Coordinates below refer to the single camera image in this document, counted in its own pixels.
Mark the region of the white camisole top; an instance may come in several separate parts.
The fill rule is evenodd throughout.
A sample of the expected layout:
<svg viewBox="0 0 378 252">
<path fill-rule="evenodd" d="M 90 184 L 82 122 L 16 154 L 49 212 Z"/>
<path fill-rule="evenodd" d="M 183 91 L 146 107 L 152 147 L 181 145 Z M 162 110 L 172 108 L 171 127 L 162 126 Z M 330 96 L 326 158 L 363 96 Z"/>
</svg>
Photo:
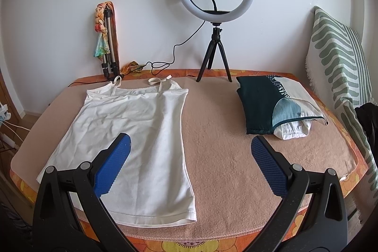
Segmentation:
<svg viewBox="0 0 378 252">
<path fill-rule="evenodd" d="M 169 77 L 153 79 L 147 88 L 123 89 L 119 82 L 110 82 L 88 90 L 47 165 L 74 169 L 125 133 L 131 151 L 102 197 L 112 218 L 142 228 L 196 222 L 181 132 L 187 95 L 188 90 Z"/>
</svg>

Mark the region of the white teal folded garment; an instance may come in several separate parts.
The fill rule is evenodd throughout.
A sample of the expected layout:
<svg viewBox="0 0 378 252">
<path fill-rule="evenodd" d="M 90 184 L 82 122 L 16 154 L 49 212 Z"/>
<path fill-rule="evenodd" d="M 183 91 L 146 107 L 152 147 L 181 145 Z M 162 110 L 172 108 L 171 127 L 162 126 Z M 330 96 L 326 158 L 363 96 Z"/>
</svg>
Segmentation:
<svg viewBox="0 0 378 252">
<path fill-rule="evenodd" d="M 287 77 L 268 77 L 283 96 L 272 113 L 273 135 L 282 140 L 309 135 L 314 121 L 328 125 L 328 119 L 301 83 Z"/>
</svg>

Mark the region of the black cloth at right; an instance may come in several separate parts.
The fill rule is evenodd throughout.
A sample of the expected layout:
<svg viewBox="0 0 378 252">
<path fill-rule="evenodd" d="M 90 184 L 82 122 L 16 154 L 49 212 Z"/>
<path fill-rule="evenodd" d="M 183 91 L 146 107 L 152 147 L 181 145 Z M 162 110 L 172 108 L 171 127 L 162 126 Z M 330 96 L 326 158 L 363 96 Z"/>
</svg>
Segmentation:
<svg viewBox="0 0 378 252">
<path fill-rule="evenodd" d="M 378 149 L 378 107 L 377 105 L 368 102 L 360 107 L 355 108 L 357 119 L 362 125 L 363 131 L 367 136 L 368 144 L 370 145 L 373 157 L 377 161 Z"/>
</svg>

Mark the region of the dark green folded garment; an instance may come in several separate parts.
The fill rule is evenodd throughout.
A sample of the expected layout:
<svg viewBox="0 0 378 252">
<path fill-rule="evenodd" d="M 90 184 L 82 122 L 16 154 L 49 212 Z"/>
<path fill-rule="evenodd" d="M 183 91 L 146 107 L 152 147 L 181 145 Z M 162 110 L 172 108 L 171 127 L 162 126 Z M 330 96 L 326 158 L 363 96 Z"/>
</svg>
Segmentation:
<svg viewBox="0 0 378 252">
<path fill-rule="evenodd" d="M 241 76 L 237 94 L 244 109 L 247 134 L 273 134 L 273 112 L 285 98 L 282 84 L 275 75 Z"/>
</svg>

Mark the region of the green white striped pillow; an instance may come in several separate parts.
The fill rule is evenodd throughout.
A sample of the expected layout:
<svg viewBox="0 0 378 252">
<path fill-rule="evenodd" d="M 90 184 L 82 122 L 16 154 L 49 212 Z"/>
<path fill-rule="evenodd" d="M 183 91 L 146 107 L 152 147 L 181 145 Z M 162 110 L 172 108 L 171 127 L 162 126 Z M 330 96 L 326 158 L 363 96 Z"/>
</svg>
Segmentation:
<svg viewBox="0 0 378 252">
<path fill-rule="evenodd" d="M 373 103 L 370 74 L 355 30 L 337 21 L 319 6 L 306 56 L 306 72 L 318 98 L 344 125 L 368 164 L 368 187 L 377 191 L 377 164 L 356 108 Z"/>
</svg>

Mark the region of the folded silver tripod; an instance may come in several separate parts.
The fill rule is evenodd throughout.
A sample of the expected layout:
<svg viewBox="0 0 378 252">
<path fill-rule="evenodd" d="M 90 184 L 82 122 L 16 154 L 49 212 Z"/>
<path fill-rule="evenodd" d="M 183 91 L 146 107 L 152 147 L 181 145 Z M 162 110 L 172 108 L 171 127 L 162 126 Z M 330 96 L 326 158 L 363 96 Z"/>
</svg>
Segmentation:
<svg viewBox="0 0 378 252">
<path fill-rule="evenodd" d="M 110 77 L 113 74 L 114 77 L 117 77 L 119 69 L 117 67 L 117 61 L 115 57 L 115 50 L 113 46 L 113 35 L 112 35 L 112 10 L 106 6 L 104 9 L 104 29 L 103 40 L 106 44 L 107 50 L 103 53 L 103 63 L 101 64 L 103 68 L 104 77 L 109 81 L 112 78 Z"/>
</svg>

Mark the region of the colourful silk scarf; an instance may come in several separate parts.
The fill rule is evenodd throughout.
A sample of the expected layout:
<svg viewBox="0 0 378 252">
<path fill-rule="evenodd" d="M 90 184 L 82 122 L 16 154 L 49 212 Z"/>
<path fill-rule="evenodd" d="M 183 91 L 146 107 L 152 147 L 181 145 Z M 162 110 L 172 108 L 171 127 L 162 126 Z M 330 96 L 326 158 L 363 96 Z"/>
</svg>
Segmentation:
<svg viewBox="0 0 378 252">
<path fill-rule="evenodd" d="M 120 74 L 115 8 L 111 1 L 97 5 L 94 30 L 98 34 L 94 57 L 101 61 L 106 80 Z"/>
</svg>

